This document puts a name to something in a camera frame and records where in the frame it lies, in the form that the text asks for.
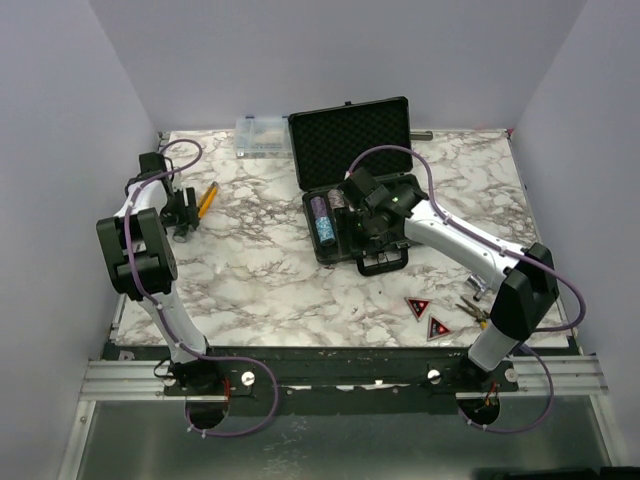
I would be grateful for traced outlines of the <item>black poker set case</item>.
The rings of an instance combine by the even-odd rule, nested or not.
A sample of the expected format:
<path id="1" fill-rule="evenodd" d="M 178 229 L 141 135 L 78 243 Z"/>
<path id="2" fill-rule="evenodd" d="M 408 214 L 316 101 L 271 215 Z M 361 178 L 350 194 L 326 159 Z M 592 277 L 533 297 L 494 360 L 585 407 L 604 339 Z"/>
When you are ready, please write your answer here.
<path id="1" fill-rule="evenodd" d="M 293 113 L 288 129 L 316 260 L 352 262 L 363 276 L 406 267 L 404 222 L 425 197 L 411 173 L 407 99 Z"/>

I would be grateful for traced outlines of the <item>purple poker chip stack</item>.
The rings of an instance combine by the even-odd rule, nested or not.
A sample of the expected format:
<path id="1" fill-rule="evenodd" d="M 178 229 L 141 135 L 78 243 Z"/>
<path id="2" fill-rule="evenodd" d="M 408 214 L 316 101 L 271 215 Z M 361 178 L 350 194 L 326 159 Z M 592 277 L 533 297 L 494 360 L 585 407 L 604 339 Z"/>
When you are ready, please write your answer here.
<path id="1" fill-rule="evenodd" d="M 328 217 L 327 204 L 323 196 L 315 196 L 310 199 L 312 214 L 315 219 Z"/>

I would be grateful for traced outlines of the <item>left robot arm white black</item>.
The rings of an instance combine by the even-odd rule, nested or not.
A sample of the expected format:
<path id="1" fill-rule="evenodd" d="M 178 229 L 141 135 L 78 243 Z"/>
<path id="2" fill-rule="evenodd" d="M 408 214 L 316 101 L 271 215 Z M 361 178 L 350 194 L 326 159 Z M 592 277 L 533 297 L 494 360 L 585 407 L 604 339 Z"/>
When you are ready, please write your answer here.
<path id="1" fill-rule="evenodd" d="M 185 240 L 199 226 L 196 193 L 176 184 L 172 161 L 160 153 L 141 154 L 139 166 L 126 185 L 124 205 L 96 224 L 106 269 L 116 292 L 141 306 L 167 343 L 168 372 L 159 378 L 172 380 L 176 390 L 209 395 L 220 387 L 222 372 L 204 360 L 209 343 L 177 293 L 178 268 L 167 237 L 172 228 Z"/>

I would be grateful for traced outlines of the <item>light blue poker chip stack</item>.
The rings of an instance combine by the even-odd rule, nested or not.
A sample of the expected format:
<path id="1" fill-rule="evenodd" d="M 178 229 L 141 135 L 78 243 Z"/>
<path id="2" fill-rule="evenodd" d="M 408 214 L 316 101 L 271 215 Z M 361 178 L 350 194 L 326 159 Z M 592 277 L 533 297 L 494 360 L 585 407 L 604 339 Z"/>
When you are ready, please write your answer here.
<path id="1" fill-rule="evenodd" d="M 316 217 L 315 228 L 321 246 L 331 246 L 335 243 L 333 224 L 328 216 Z"/>

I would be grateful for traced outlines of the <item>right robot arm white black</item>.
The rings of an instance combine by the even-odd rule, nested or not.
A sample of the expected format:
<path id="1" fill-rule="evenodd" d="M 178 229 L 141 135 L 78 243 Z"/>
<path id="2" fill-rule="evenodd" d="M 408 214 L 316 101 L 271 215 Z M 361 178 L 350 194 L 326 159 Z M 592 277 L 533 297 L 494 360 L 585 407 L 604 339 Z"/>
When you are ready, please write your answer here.
<path id="1" fill-rule="evenodd" d="M 453 226 L 457 217 L 443 218 L 428 194 L 405 184 L 391 190 L 365 169 L 350 174 L 339 186 L 347 203 L 359 215 L 364 236 L 380 239 L 398 233 L 429 246 L 478 276 L 495 293 L 487 327 L 467 352 L 460 379 L 480 392 L 496 380 L 496 367 L 533 334 L 559 294 L 550 250 L 540 243 L 528 248 L 500 240 L 496 248 L 485 243 L 491 236 L 465 222 L 467 234 Z"/>

